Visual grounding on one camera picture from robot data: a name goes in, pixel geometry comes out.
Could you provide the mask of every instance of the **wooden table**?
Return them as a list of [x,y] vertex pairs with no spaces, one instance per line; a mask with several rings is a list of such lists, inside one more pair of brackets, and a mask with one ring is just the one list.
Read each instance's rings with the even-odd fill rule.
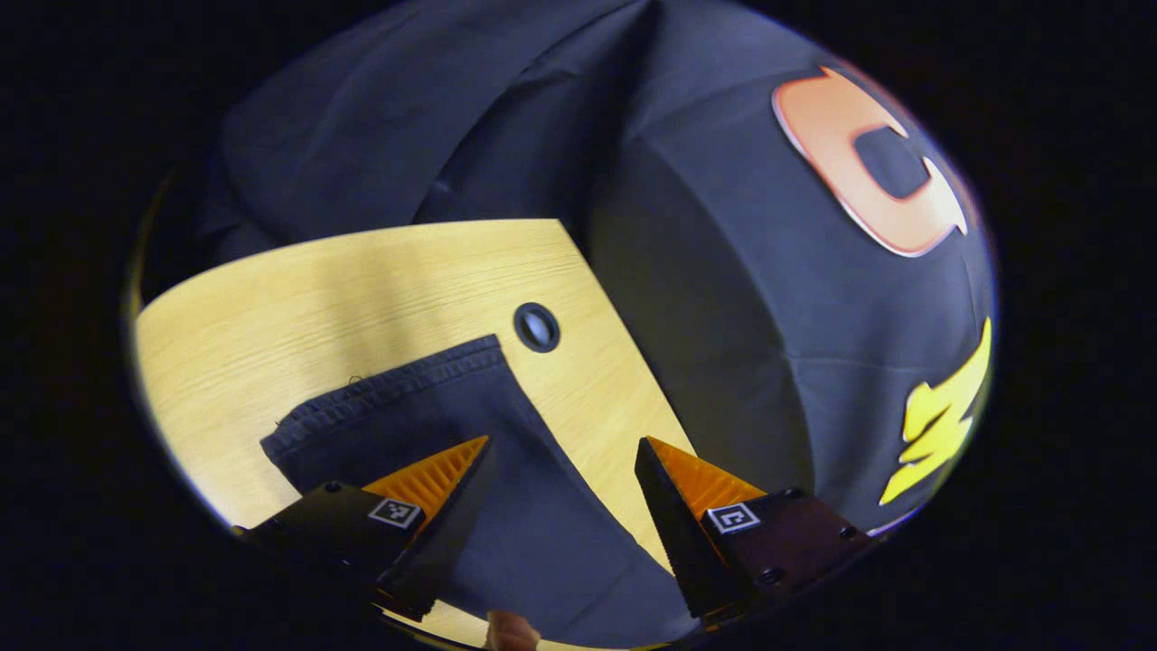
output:
[[[559,320],[550,354],[514,332],[528,301]],[[222,523],[250,527],[300,497],[258,445],[292,408],[488,334],[582,478],[670,571],[635,452],[644,435],[694,451],[557,220],[406,225],[275,249],[172,287],[140,312],[135,336],[175,463]],[[486,635],[485,621],[441,601],[421,623],[401,621],[466,644]]]

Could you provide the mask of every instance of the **yellow printed graphic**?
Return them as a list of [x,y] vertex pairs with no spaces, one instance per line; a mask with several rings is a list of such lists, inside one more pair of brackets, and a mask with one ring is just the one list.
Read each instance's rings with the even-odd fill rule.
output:
[[900,467],[884,488],[884,506],[920,480],[952,459],[964,445],[973,417],[964,417],[980,392],[988,372],[993,345],[993,323],[985,318],[980,346],[959,371],[935,390],[923,383],[908,395],[904,414],[904,441],[912,444],[900,456]]

